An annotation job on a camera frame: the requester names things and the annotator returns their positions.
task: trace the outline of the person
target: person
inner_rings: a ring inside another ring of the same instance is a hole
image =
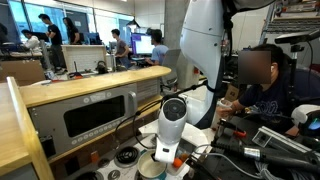
[[[162,32],[160,29],[152,30],[151,32],[151,44],[155,47],[152,50],[152,56],[150,58],[146,58],[145,61],[151,65],[162,65],[165,54],[168,51],[168,47],[161,44],[162,40]]]
[[[63,73],[67,71],[67,67],[61,48],[61,32],[59,28],[51,22],[50,17],[48,15],[40,14],[38,17],[42,20],[43,23],[49,25],[48,32],[46,32],[46,35],[51,39],[51,51],[53,55],[52,62],[55,67],[55,72]]]
[[[63,18],[63,23],[66,25],[68,30],[69,44],[80,45],[80,33],[78,28],[73,24],[72,20],[68,17]]]
[[[0,23],[0,45],[5,42],[9,42],[7,35],[8,35],[7,27]]]
[[[37,36],[34,36],[31,31],[24,29],[21,31],[21,33],[28,39],[24,44],[23,47],[26,49],[34,52],[39,53],[41,52],[40,46],[39,46],[39,39]]]
[[[132,66],[128,58],[128,54],[130,52],[129,47],[123,40],[120,39],[120,31],[118,29],[113,29],[111,33],[112,37],[117,40],[117,52],[115,56],[119,59],[124,67],[129,69]]]
[[[297,134],[297,128],[290,118],[292,106],[288,98],[290,70],[288,60],[290,57],[283,50],[273,44],[263,44],[251,49],[251,51],[271,52],[271,82],[267,84],[254,84],[236,101],[232,102],[231,108],[217,107],[216,113],[225,118],[241,111],[246,107],[255,106],[258,109],[258,117],[265,126],[279,133],[290,135]],[[310,83],[306,80],[309,72],[298,73],[295,77],[295,95],[299,98],[320,97],[320,76],[311,73]],[[320,105],[319,101],[311,104]]]

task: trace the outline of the blue shirt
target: blue shirt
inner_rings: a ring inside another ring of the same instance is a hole
[[[164,45],[158,45],[152,50],[152,61],[159,61],[159,64],[162,65],[164,57],[168,51],[168,47]]]
[[[320,76],[311,73],[310,75],[310,95],[309,71],[297,69],[295,74],[295,95],[299,98],[320,97]],[[293,126],[291,120],[280,118],[280,116],[291,117],[291,108],[288,100],[288,85],[290,73],[283,73],[272,84],[272,86],[262,91],[260,85],[252,85],[240,98],[239,103],[243,106],[256,106],[260,113],[260,119],[266,126],[275,131],[285,132]],[[308,104],[320,105],[319,100]]]

